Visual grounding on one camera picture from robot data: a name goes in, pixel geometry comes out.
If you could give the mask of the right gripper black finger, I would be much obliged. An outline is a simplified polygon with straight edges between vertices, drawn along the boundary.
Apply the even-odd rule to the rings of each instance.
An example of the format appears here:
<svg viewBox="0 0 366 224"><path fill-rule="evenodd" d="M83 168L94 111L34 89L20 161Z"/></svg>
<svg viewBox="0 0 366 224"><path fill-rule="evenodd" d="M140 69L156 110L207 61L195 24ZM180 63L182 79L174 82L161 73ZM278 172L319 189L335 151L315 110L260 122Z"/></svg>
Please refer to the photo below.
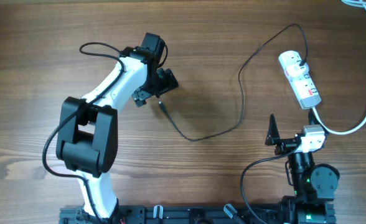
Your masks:
<svg viewBox="0 0 366 224"><path fill-rule="evenodd" d="M318 121L316 115L313 110L309 110L308 112L308 120L310 125L319 125L323 130L325 135L329 135L329 131Z"/></svg>
<svg viewBox="0 0 366 224"><path fill-rule="evenodd" d="M270 115L269 128L266 134L265 145L274 146L280 143L280 136L274 114Z"/></svg>

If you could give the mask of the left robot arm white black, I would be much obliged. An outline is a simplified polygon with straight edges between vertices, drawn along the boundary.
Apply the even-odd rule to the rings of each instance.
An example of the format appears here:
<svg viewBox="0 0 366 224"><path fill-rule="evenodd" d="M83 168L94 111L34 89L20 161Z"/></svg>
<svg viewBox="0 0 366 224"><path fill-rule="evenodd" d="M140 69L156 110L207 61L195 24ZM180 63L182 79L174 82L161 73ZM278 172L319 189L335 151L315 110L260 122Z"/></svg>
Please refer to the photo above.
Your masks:
<svg viewBox="0 0 366 224"><path fill-rule="evenodd" d="M106 223L118 214L109 173L118 150L118 114L129 99L140 107L177 88L172 71L162 67L167 53L164 40L147 33L140 46L119 52L115 68L93 91L62 104L55 153L80 181L86 222Z"/></svg>

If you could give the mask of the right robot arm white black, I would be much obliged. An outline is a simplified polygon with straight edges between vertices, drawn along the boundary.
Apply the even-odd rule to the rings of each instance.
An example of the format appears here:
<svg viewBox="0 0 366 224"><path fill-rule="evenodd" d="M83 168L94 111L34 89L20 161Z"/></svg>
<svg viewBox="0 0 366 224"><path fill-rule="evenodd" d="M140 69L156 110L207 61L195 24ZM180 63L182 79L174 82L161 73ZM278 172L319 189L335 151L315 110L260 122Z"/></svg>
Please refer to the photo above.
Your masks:
<svg viewBox="0 0 366 224"><path fill-rule="evenodd" d="M288 184L294 188L294 196L284 196L281 201L282 223L337 222L331 202L340 173L329 164L315 164L313 159L313 153L324 147L326 138L323 127L310 121L293 138L282 139L275 116L270 115L265 144L275 146L274 153L287 158L285 169Z"/></svg>

